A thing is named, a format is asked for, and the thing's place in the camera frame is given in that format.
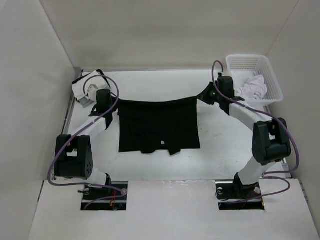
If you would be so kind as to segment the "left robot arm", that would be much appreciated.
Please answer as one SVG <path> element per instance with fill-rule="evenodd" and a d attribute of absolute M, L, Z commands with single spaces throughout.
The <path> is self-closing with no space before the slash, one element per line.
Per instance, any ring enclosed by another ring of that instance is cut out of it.
<path fill-rule="evenodd" d="M 54 175 L 95 188 L 96 195 L 103 200 L 112 195 L 112 181 L 109 174 L 94 167 L 92 144 L 111 125 L 116 102 L 110 90 L 98 90 L 87 121 L 75 133 L 59 135 L 55 145 Z"/>

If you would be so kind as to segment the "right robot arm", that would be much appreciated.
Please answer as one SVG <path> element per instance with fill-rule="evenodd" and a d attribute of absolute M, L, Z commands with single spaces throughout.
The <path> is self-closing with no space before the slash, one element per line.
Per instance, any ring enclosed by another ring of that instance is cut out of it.
<path fill-rule="evenodd" d="M 228 116 L 239 120 L 252 131 L 252 157 L 237 172 L 232 183 L 216 184 L 216 197 L 221 201 L 256 199 L 261 196 L 259 179 L 277 162 L 291 154 L 290 138 L 284 119 L 274 119 L 265 112 L 250 107 L 235 95 L 234 81 L 220 75 L 196 97 L 207 105 L 218 104 Z"/>

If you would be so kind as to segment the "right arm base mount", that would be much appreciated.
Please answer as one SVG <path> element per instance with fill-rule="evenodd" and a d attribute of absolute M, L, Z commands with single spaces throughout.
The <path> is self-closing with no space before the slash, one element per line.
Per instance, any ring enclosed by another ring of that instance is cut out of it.
<path fill-rule="evenodd" d="M 258 182 L 243 185 L 236 174 L 232 182 L 217 182 L 215 186 L 221 211 L 265 210 Z"/>

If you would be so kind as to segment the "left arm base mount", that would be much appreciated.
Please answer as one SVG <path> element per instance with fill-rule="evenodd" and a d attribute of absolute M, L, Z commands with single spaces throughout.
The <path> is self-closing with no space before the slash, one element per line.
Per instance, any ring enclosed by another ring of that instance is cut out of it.
<path fill-rule="evenodd" d="M 111 186 L 125 191 L 125 195 L 115 189 L 84 186 L 78 193 L 82 194 L 81 211 L 125 211 L 127 209 L 128 182 L 114 181 Z"/>

